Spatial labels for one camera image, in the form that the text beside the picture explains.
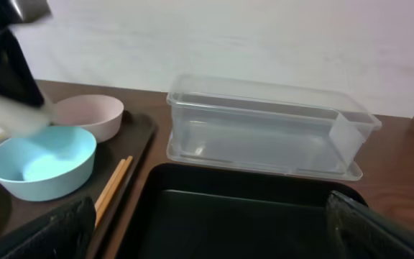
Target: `table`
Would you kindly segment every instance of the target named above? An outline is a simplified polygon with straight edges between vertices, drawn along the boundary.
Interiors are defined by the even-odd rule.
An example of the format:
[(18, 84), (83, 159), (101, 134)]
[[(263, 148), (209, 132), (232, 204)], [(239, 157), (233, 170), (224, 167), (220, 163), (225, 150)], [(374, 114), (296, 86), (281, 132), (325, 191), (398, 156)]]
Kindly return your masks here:
[[(171, 162), (165, 154), (172, 129), (170, 107), (165, 101), (166, 93), (51, 81), (39, 81), (38, 84), (52, 101), (78, 94), (115, 96), (123, 101), (127, 110), (144, 112), (158, 125), (152, 147), (102, 255), (103, 258), (113, 258), (148, 173), (156, 165)], [(355, 159), (363, 170), (364, 177), (357, 182), (341, 182), (357, 190), (371, 209), (414, 231), (414, 121), (389, 116), (378, 116), (378, 119), (383, 124), (382, 129), (371, 134)]]

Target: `chopstick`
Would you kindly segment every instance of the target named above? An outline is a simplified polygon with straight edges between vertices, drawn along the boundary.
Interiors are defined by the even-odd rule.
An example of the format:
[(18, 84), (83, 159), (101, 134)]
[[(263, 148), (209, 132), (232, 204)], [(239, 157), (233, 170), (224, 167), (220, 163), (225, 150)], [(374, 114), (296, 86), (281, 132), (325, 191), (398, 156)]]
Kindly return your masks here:
[(100, 221), (105, 214), (106, 208), (108, 208), (109, 202), (113, 198), (114, 193), (116, 192), (122, 179), (124, 179), (124, 175), (126, 174), (127, 168), (129, 167), (131, 162), (132, 156), (129, 156), (126, 160), (121, 159), (121, 161), (119, 161), (118, 166), (114, 170), (113, 174), (108, 180), (108, 183), (106, 183), (105, 188), (103, 189), (99, 198), (97, 199), (97, 202), (95, 203), (95, 227), (97, 227), (98, 224), (100, 224)]

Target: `white wall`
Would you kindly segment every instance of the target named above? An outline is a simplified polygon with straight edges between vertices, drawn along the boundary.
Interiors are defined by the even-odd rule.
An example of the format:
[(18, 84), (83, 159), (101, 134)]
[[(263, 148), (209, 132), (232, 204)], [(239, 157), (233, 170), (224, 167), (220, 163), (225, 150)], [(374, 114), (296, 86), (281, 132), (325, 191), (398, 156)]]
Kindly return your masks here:
[(414, 0), (50, 0), (14, 31), (38, 79), (168, 91), (203, 73), (414, 115)]

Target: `blue bowl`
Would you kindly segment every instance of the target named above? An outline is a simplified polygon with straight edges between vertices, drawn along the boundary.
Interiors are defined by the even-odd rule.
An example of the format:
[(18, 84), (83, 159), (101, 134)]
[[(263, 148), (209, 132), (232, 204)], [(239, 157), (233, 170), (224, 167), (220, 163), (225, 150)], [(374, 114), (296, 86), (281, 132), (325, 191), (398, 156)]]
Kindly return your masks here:
[(80, 127), (47, 127), (0, 144), (0, 184), (27, 201), (56, 199), (91, 176), (95, 137)]

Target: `storage box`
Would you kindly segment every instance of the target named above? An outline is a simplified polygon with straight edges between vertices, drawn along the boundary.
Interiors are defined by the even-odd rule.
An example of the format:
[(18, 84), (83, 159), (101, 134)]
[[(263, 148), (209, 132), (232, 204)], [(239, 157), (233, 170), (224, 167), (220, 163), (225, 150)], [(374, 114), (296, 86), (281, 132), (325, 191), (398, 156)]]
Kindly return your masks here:
[(167, 96), (175, 161), (355, 181), (354, 156), (381, 122), (331, 91), (180, 76)]

